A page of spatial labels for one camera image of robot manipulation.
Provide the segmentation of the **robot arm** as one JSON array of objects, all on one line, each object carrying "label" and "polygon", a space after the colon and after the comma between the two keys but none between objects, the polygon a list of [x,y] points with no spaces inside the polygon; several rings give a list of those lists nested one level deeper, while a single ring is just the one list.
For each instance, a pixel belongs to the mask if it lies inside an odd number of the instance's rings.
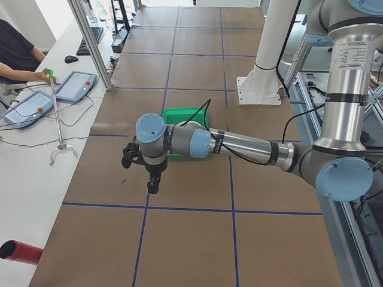
[{"label": "robot arm", "polygon": [[320,137],[310,146],[275,142],[195,124],[166,124],[157,114],[136,122],[138,163],[150,173],[148,190],[157,193],[172,153],[205,158],[232,153],[263,166],[293,173],[334,201],[367,193],[373,170],[360,142],[376,39],[382,35],[381,1],[311,1],[307,36],[333,44]]}]

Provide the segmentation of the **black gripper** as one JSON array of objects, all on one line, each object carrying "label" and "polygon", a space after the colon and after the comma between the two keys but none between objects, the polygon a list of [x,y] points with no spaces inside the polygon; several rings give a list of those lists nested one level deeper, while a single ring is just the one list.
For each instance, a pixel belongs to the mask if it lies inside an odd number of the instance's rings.
[{"label": "black gripper", "polygon": [[160,176],[168,166],[168,159],[165,158],[143,158],[145,169],[150,173],[150,179],[147,182],[149,194],[159,192]]}]

